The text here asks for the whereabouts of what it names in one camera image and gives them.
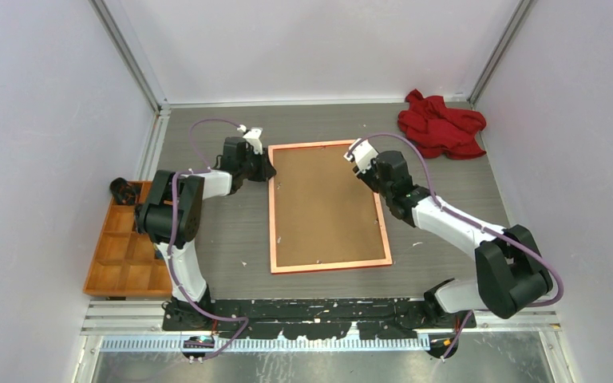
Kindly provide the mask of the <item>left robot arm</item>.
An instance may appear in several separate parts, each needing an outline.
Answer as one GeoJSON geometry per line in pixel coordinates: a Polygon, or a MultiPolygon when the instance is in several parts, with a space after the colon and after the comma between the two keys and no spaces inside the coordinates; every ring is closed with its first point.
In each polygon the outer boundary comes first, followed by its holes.
{"type": "Polygon", "coordinates": [[[208,284],[196,254],[195,239],[203,202],[235,194],[243,182],[266,182],[276,175],[260,130],[225,139],[216,165],[206,172],[159,170],[147,199],[136,210],[136,226],[150,238],[164,258],[172,283],[168,305],[183,310],[182,319],[194,330],[204,330],[212,319],[234,321],[213,314],[208,284]]]}

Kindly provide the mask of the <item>red picture frame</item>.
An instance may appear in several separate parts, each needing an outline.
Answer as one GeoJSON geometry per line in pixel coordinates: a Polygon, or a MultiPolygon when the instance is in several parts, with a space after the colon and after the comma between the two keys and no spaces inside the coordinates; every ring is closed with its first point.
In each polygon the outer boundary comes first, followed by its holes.
{"type": "Polygon", "coordinates": [[[268,147],[277,171],[268,183],[272,274],[392,265],[380,197],[344,157],[352,143],[268,147]]]}

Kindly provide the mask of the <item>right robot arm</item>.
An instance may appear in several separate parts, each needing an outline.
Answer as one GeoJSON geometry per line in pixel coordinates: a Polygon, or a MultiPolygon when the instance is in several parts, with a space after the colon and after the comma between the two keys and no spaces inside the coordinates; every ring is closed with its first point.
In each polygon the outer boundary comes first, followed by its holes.
{"type": "Polygon", "coordinates": [[[490,226],[413,182],[399,151],[359,146],[344,155],[354,174],[385,201],[392,215],[452,244],[475,263],[474,278],[448,279],[424,294],[425,320],[444,327],[457,312],[488,310],[508,319],[560,290],[541,261],[532,233],[521,225],[490,226]]]}

